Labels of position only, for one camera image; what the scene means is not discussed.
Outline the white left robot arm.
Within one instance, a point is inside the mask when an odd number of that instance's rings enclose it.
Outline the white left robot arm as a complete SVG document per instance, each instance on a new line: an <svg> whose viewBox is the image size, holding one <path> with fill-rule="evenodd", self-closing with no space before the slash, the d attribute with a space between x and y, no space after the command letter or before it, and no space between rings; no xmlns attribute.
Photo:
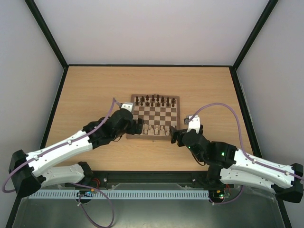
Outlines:
<svg viewBox="0 0 304 228"><path fill-rule="evenodd" d="M133 114L124 108L110 117L92 121L82 130L67 139L35 152L18 150L12 154L9 177L18 197L27 197L42 187L47 180L43 173L53 166L77 154L107 145L126 134L141 134L143 120L133 119Z"/></svg>

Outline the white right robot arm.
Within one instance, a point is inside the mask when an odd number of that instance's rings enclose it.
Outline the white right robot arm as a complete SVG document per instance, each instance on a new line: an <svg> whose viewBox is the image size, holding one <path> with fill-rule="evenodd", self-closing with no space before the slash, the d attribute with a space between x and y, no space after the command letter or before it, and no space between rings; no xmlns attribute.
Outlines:
<svg viewBox="0 0 304 228"><path fill-rule="evenodd" d="M225 142L210 142L203 130L170 127L171 143L189 149L194 159L209 166L206 180L212 186L236 184L267 190L279 199L299 203L304 195L298 163L282 165L250 155Z"/></svg>

